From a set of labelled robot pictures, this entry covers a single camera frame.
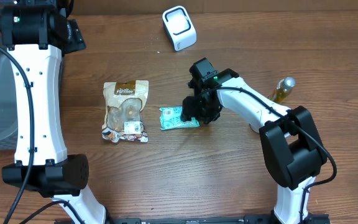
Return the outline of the teal snack packet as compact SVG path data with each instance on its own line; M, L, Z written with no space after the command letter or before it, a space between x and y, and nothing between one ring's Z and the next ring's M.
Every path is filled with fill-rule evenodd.
M189 121L182 121L182 107L163 107L160 108L160 125L161 130L178 129L178 128L197 128L200 127L200 123L195 119L191 118Z

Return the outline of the brown white snack bag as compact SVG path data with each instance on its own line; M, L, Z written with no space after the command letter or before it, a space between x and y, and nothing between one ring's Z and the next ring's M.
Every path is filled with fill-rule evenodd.
M105 117L102 138L119 141L148 142L142 112L149 95L147 80L106 82L103 86Z

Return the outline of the yellow oil bottle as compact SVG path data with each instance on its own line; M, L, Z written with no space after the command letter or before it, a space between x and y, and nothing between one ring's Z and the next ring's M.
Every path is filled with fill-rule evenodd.
M296 81L293 77L286 77L280 80L276 89L274 89L272 94L268 96L268 99L275 103L281 104L285 98L290 95L295 85Z

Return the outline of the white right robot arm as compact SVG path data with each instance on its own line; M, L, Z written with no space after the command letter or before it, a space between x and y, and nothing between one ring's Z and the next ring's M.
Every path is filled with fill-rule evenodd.
M223 108L237 113L259 134L265 166L278 184L270 223L314 223L307 211L310 188L328 155L311 113L290 109L253 90L238 73L214 69L202 58L189 69L194 94L183 100L182 121L216 121Z

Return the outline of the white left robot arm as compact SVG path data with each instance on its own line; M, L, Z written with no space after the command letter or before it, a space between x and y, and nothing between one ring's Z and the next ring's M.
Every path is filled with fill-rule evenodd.
M16 1L0 16L3 53L11 61L17 105L14 162L2 169L20 193L37 192L59 204L73 223L107 223L107 209L88 186L89 164L63 140L59 79L66 54L85 49L72 1Z

